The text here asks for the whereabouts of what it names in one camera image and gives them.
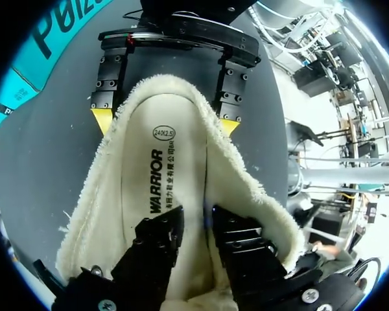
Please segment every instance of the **gray table surface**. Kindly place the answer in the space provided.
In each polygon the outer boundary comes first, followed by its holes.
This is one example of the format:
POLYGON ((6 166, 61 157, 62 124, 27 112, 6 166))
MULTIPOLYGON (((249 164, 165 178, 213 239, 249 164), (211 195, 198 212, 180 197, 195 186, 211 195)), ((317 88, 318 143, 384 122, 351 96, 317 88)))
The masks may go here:
MULTIPOLYGON (((45 89, 17 109, 0 128, 0 209, 9 238, 21 258, 42 259, 56 273, 56 252, 78 200, 83 181, 102 139, 89 96, 102 56, 97 37, 102 31, 126 28, 121 16, 140 8, 138 0, 114 0, 71 41, 45 89)), ((244 13, 232 26, 257 33, 244 13)), ((263 46, 262 62, 248 74, 242 123, 232 135, 249 173, 267 193, 285 206, 287 140, 281 100, 263 46)), ((204 49, 174 51, 141 48, 129 57, 124 90, 156 73, 180 76, 212 100, 220 53, 204 49)))

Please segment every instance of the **black metal bracket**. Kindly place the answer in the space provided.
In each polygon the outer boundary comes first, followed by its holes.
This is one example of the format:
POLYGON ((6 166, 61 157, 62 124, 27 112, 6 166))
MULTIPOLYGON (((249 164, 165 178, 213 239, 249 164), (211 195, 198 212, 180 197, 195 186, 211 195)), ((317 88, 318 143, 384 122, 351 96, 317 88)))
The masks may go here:
POLYGON ((183 229, 183 207, 142 220, 133 245, 111 271, 112 281, 94 266, 91 271, 82 268, 65 287, 37 260, 34 267, 39 278, 56 296, 52 310, 158 311, 165 300, 183 229))
POLYGON ((222 69, 219 72, 216 97, 212 103, 218 117, 241 122, 241 103, 248 75, 246 68, 222 57, 219 60, 222 69))
POLYGON ((353 310, 362 299, 362 292, 345 275, 318 282, 321 270, 309 270, 287 278, 276 246, 262 237, 265 229, 253 218, 217 205, 212 218, 216 246, 240 311, 311 311, 325 304, 332 306, 328 310, 353 310), (302 296, 308 289, 319 298, 305 302, 302 296))
POLYGON ((104 56, 100 59, 96 91, 91 95, 91 109, 112 109, 115 112, 124 98, 122 87, 128 54, 134 52, 134 47, 101 47, 104 49, 104 56))
POLYGON ((241 121, 240 106, 248 79, 247 69, 260 61, 258 41, 232 27, 190 16, 173 15, 158 27, 119 29, 99 34, 104 56, 100 60, 91 108, 118 108, 127 58, 136 47, 171 49, 207 48, 220 51, 222 66, 212 108, 221 119, 241 121))

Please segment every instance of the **shoe insole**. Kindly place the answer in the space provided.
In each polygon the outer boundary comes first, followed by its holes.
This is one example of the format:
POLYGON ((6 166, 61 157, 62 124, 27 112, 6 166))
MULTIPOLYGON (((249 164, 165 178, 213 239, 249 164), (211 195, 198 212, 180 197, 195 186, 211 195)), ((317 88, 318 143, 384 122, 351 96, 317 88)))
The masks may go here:
POLYGON ((167 299, 189 299, 213 287, 204 230, 207 133, 198 108, 186 98, 162 94, 140 103, 126 128, 121 207, 127 248, 134 228, 183 206, 184 232, 167 299))

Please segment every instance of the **teal banner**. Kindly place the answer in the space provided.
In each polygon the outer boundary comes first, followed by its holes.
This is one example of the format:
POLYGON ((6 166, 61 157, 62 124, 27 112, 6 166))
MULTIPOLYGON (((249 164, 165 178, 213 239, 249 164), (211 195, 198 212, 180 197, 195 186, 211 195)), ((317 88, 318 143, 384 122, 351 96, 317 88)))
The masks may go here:
MULTIPOLYGON (((33 28, 5 76, 0 105, 14 110, 36 96, 75 34, 111 1, 63 0, 48 12, 33 28)), ((0 109, 0 123, 6 116, 0 109)))

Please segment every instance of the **person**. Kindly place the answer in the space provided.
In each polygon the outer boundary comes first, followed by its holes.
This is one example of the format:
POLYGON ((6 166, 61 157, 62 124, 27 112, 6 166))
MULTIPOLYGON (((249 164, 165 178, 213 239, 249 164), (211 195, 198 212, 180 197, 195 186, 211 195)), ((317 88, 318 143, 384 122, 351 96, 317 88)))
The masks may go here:
POLYGON ((312 249, 297 261, 295 273, 303 273, 311 269, 322 271, 320 282, 329 275, 353 265, 353 258, 344 249, 334 245, 324 245, 320 241, 312 245, 312 249))
POLYGON ((340 249, 335 245, 324 245, 320 241, 313 244, 313 252, 320 256, 316 268, 323 272, 321 281, 330 274, 338 270, 350 267, 353 264, 353 258, 344 249, 340 249))

